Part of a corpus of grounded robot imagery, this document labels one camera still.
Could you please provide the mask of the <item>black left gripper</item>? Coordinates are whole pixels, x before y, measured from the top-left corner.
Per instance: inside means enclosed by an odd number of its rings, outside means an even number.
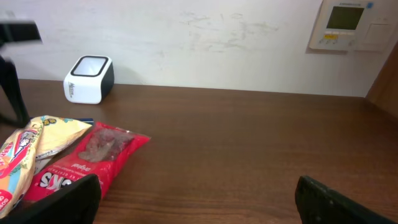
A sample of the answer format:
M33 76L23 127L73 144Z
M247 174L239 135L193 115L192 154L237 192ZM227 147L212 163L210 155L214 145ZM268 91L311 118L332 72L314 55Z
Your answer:
M6 44L41 40L37 24L33 20L17 18L13 12L1 13L1 49ZM16 66L2 56L1 88L16 115L16 119L11 119L1 114L1 124L16 128L25 127L30 117L22 99Z

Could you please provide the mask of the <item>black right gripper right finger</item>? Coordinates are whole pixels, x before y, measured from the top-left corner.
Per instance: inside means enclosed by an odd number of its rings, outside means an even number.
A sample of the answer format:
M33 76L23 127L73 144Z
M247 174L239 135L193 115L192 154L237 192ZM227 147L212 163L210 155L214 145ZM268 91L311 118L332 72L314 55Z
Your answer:
M397 224L305 175L295 189L302 224Z

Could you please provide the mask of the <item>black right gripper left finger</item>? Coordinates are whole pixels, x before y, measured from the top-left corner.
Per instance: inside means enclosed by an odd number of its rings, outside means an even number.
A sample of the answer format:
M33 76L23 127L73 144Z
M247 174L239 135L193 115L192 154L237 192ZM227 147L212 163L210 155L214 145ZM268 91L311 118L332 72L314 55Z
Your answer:
M99 179L90 174L2 218L1 223L93 223L100 200Z

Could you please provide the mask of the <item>yellow snack bag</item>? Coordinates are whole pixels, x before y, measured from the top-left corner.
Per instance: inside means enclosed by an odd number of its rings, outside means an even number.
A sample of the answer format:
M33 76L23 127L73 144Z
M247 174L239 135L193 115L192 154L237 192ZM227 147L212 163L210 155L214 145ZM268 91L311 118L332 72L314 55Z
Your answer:
M77 119L38 116L15 130L1 146L1 218L27 192L35 162L58 154L75 142L91 124Z

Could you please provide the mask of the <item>red Hacks candy bag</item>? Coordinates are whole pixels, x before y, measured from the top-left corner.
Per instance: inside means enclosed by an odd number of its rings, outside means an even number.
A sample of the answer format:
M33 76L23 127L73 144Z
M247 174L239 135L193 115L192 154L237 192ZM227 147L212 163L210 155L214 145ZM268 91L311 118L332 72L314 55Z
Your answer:
M129 156L149 140L148 136L97 122L71 153L34 175L23 200L39 201L90 174L98 177L101 195L105 196Z

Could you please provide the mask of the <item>white barcode scanner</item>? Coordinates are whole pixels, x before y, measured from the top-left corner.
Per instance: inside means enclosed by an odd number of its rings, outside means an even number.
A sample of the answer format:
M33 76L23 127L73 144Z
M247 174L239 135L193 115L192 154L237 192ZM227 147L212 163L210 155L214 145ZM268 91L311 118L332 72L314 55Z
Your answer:
M106 56L84 55L68 72L63 88L72 103L99 104L114 85L113 61Z

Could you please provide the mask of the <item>brown wooden side panel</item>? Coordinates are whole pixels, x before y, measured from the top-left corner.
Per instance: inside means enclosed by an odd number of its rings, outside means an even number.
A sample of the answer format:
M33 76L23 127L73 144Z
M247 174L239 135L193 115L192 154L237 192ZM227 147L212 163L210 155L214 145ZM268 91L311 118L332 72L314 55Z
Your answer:
M397 119L398 51L395 44L383 65L366 99L379 109Z

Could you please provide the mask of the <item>beige wall control panel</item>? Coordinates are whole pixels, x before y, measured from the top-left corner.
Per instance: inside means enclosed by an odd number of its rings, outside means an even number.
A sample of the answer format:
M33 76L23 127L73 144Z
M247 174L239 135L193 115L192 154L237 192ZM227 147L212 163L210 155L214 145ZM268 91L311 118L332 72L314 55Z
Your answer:
M397 26L397 0L324 0L308 47L382 52Z

